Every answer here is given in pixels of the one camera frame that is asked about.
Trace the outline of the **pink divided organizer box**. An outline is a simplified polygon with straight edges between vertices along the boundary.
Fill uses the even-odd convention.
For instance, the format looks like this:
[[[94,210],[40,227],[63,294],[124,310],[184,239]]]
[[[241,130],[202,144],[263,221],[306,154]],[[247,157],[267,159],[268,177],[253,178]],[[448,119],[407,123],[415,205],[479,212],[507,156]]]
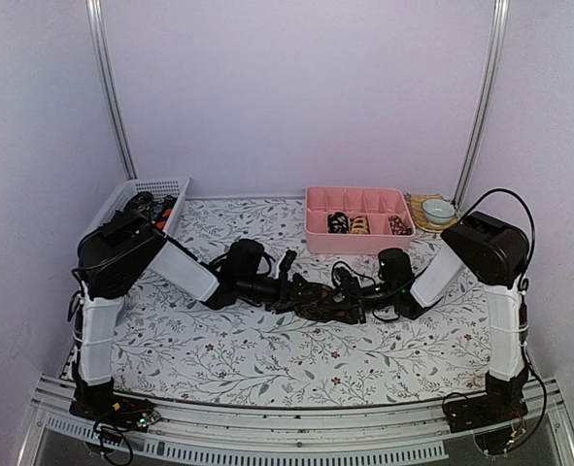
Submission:
[[[376,254],[407,249],[416,227],[397,189],[311,186],[306,191],[305,232],[312,253]]]

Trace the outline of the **brown green patterned tie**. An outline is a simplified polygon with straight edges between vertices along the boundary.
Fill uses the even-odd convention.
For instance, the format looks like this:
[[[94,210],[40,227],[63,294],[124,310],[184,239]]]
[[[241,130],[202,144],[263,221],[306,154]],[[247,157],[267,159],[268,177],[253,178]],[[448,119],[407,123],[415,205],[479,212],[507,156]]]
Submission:
[[[337,311],[330,304],[321,300],[299,303],[294,307],[294,312],[300,318],[310,321],[330,322],[338,320]]]

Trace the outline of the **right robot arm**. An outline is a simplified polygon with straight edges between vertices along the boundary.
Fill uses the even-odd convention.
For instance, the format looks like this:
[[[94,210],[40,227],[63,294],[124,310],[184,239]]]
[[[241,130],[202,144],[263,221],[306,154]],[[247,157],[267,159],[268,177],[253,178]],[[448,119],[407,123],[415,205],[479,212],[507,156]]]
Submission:
[[[335,269],[334,288],[319,302],[321,315],[358,323],[366,313],[391,306],[398,316],[416,319],[442,300],[463,270],[469,270],[483,286],[489,310],[486,392],[475,398],[447,399],[443,412],[453,432],[523,418],[527,413],[523,387],[534,374],[525,349],[525,293],[535,234],[470,207],[441,238],[441,249],[419,274],[401,249],[379,253],[378,284],[361,286],[353,274]]]

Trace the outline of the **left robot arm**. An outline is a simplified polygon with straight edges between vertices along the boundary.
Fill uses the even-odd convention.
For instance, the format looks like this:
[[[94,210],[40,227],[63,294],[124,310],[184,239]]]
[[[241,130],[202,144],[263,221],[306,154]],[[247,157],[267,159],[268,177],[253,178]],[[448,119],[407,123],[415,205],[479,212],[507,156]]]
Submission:
[[[147,272],[212,310],[238,300],[277,314],[322,299],[329,291],[290,271],[296,257],[287,250],[279,262],[255,240],[241,239],[209,263],[159,230],[136,211],[119,212],[84,236],[72,274],[79,284],[69,305],[74,320],[76,385],[70,412],[89,420],[131,427],[151,413],[153,403],[114,394],[111,356],[118,314],[125,296]]]

